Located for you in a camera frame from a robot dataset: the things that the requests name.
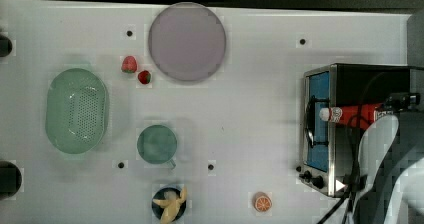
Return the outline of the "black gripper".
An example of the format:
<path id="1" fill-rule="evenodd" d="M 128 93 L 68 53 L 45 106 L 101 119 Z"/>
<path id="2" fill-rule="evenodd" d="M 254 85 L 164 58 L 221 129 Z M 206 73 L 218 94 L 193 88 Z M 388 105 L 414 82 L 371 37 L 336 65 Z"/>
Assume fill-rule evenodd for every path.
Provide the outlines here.
<path id="1" fill-rule="evenodd" d="M 420 101 L 421 95 L 419 93 L 391 93 L 384 101 L 384 109 L 394 112 L 415 111 Z"/>

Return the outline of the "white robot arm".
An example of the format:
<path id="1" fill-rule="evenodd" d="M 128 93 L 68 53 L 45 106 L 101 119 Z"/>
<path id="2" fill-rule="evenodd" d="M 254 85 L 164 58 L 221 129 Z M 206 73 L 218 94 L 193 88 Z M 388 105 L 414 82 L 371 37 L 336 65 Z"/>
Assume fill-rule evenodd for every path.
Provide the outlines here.
<path id="1" fill-rule="evenodd" d="M 423 106 L 418 93 L 395 93 L 359 146 L 360 187 L 349 224 L 396 224 L 403 201 L 423 212 Z"/>

